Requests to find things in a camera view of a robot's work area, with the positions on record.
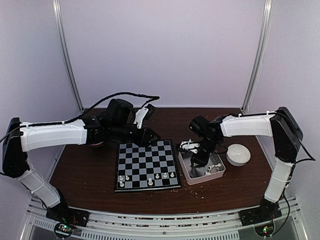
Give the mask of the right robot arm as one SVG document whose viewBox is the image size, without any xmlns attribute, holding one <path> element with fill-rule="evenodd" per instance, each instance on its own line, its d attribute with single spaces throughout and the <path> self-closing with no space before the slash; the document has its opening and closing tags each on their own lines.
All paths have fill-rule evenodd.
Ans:
<svg viewBox="0 0 320 240">
<path fill-rule="evenodd" d="M 276 212 L 276 204 L 290 182 L 302 146 L 303 132 L 289 109 L 281 106 L 275 111 L 256 114 L 231 113 L 213 120 L 198 115 L 188 127 L 201 139 L 196 152 L 191 155 L 191 164 L 195 167 L 204 167 L 225 138 L 259 136 L 272 139 L 275 165 L 256 210 L 259 220 L 268 220 Z"/>
</svg>

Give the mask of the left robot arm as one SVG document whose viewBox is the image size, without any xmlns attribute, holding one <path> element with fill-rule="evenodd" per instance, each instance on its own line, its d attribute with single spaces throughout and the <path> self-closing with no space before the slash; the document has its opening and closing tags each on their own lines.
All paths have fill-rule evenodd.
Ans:
<svg viewBox="0 0 320 240">
<path fill-rule="evenodd" d="M 161 139 L 153 129 L 143 125 L 154 110 L 151 104 L 134 110 L 130 102 L 115 98 L 96 116 L 81 115 L 69 121 L 45 123 L 21 122 L 14 117 L 1 139 L 2 175 L 17 179 L 54 217 L 67 222 L 72 218 L 72 210 L 62 192 L 28 163 L 28 152 L 61 145 L 99 146 L 107 142 L 148 147 Z"/>
</svg>

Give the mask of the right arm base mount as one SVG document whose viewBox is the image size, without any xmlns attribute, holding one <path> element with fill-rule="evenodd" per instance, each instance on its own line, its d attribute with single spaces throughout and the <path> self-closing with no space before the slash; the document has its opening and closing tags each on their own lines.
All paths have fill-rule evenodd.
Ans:
<svg viewBox="0 0 320 240">
<path fill-rule="evenodd" d="M 279 203 L 266 199 L 260 201 L 259 206 L 240 210 L 238 212 L 242 226 L 254 226 L 259 237 L 271 237 L 276 232 L 274 220 L 282 216 Z"/>
</svg>

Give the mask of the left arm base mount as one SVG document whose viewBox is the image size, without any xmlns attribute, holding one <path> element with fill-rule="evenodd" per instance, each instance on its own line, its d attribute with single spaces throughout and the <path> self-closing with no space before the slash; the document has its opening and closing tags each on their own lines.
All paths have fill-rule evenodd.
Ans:
<svg viewBox="0 0 320 240">
<path fill-rule="evenodd" d="M 42 207 L 46 210 L 46 218 L 57 221 L 53 233 L 59 239 L 69 238 L 77 230 L 77 227 L 87 226 L 90 213 L 86 210 L 69 207 L 64 198 L 54 207 L 48 207 L 42 201 Z"/>
</svg>

